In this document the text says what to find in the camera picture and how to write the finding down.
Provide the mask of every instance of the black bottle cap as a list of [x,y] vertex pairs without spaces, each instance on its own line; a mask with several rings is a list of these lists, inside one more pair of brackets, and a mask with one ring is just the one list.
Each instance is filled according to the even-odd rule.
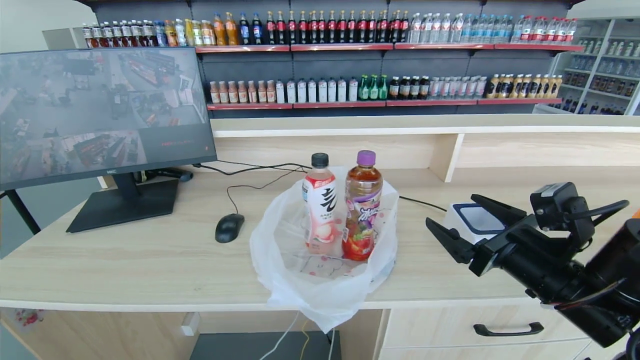
[[329,166],[329,155],[323,152],[311,155],[311,166],[314,168],[326,168]]

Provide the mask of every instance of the monitor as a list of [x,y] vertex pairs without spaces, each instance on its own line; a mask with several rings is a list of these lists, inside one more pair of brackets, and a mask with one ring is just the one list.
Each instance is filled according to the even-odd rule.
[[133,172],[216,161],[193,48],[0,54],[0,190],[113,176],[67,231],[173,211],[177,180]]

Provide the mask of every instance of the security camera footage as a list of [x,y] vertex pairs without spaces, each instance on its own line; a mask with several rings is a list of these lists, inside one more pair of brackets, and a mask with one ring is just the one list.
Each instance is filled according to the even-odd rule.
[[0,188],[214,155],[193,49],[0,54]]

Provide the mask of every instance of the white plastic bag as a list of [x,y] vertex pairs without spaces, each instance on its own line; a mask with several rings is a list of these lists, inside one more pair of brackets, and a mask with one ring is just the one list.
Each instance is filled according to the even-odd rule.
[[[344,228],[343,186],[348,169],[330,167],[335,174],[338,205],[335,218]],[[250,238],[258,280],[271,291],[268,305],[297,307],[325,333],[349,320],[389,275],[396,261],[398,193],[384,182],[374,230],[376,246],[366,263],[342,259],[340,241],[329,256],[311,255],[305,245],[308,215],[302,180],[276,197]]]

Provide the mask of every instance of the monitor stand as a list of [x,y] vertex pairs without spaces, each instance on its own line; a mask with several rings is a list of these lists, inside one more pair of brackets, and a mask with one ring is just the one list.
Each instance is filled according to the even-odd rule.
[[133,173],[113,175],[113,179],[118,189],[91,194],[68,233],[173,213],[178,180],[136,186]]

